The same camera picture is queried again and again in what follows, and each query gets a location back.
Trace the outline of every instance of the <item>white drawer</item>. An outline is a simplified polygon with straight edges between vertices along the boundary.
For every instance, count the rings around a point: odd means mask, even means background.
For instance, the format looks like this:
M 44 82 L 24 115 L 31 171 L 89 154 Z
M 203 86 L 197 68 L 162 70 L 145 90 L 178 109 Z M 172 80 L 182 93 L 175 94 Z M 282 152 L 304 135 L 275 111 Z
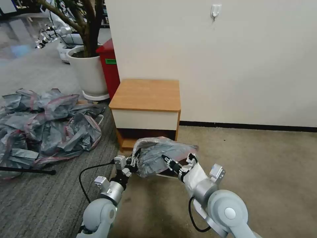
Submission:
M 178 112 L 112 110 L 117 128 L 176 130 Z

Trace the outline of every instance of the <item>pile of plastic bags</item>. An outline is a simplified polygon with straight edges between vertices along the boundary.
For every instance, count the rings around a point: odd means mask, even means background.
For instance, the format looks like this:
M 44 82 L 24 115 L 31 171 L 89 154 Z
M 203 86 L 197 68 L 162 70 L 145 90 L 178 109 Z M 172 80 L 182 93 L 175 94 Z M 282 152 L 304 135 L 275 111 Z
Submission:
M 41 95 L 20 89 L 3 96 L 0 109 L 0 166 L 41 167 L 79 156 L 95 148 L 101 138 L 96 118 L 102 104 L 80 104 L 79 95 L 51 89 Z M 0 171 L 0 178 L 20 172 Z

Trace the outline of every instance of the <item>green label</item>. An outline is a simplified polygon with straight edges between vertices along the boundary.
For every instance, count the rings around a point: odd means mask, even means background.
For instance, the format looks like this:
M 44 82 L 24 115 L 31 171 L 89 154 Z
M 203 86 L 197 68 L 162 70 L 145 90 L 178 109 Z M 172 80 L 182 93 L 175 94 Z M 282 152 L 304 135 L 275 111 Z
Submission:
M 106 59 L 106 64 L 117 64 L 115 59 Z

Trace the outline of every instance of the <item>plant soil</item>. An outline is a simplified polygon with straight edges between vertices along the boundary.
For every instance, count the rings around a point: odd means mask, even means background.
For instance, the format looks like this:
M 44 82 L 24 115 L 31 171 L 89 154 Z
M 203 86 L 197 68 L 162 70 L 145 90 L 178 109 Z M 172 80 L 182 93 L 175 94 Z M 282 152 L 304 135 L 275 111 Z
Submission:
M 75 52 L 74 54 L 72 54 L 72 57 L 75 57 L 75 58 L 85 58 L 85 56 L 84 56 L 84 51 Z

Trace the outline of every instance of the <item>potted plant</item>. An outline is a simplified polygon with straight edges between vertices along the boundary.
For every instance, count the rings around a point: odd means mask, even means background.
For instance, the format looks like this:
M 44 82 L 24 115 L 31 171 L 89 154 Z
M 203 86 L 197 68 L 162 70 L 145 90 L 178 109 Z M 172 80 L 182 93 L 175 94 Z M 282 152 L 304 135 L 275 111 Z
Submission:
M 78 32 L 83 46 L 67 54 L 84 97 L 89 100 L 109 98 L 100 57 L 96 53 L 103 14 L 103 0 L 37 0 Z M 72 16 L 64 14 L 65 10 Z

